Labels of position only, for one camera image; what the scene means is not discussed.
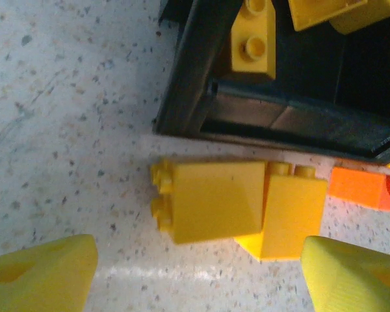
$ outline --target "terrazzo floor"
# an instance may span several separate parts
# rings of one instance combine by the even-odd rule
[[[177,38],[159,5],[0,0],[0,255],[93,234],[85,311],[313,311],[298,261],[258,263],[231,239],[174,246],[156,230],[149,165],[163,155],[277,159],[325,178],[336,162],[153,135]],[[390,214],[328,197],[321,235],[390,254]]]

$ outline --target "black plastic bin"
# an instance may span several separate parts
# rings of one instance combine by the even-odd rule
[[[390,18],[347,36],[329,23],[293,29],[276,9],[276,80],[214,77],[242,0],[169,0],[182,34],[156,133],[278,146],[390,163]]]

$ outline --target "lego stud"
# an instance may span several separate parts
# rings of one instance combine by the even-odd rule
[[[268,164],[268,171],[271,174],[279,174],[281,176],[287,176],[290,174],[291,166],[286,162],[270,162]]]
[[[169,169],[170,168],[170,161],[166,158],[162,159],[162,162],[160,163],[162,168]]]
[[[151,201],[150,203],[150,211],[151,216],[154,218],[157,218],[159,215],[159,211],[161,211],[163,208],[163,198],[158,197]]]
[[[172,192],[172,175],[169,171],[161,170],[159,172],[159,184],[157,185],[160,194]]]
[[[151,178],[151,183],[153,185],[159,184],[159,170],[160,170],[160,166],[158,164],[153,164],[150,167],[150,178]]]
[[[265,10],[266,0],[245,0],[247,12],[252,16],[258,16]]]
[[[167,232],[172,229],[172,218],[168,211],[159,211],[157,216],[157,229],[161,232]]]
[[[266,53],[265,42],[257,36],[251,36],[244,45],[244,52],[250,60],[258,61]]]
[[[298,177],[315,177],[315,168],[310,166],[296,166],[294,167],[294,175]]]

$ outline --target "white speckled surface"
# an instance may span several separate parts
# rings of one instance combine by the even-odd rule
[[[155,229],[148,166],[161,155],[284,159],[320,177],[334,163],[152,135],[177,36],[158,11],[0,0],[0,254],[93,234],[86,311],[312,311],[299,262],[257,263],[232,240],[177,247]],[[328,198],[321,234],[390,253],[390,214]]]

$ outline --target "orange lego brick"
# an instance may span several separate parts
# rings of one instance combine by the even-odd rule
[[[335,167],[328,194],[372,209],[390,211],[390,175]]]

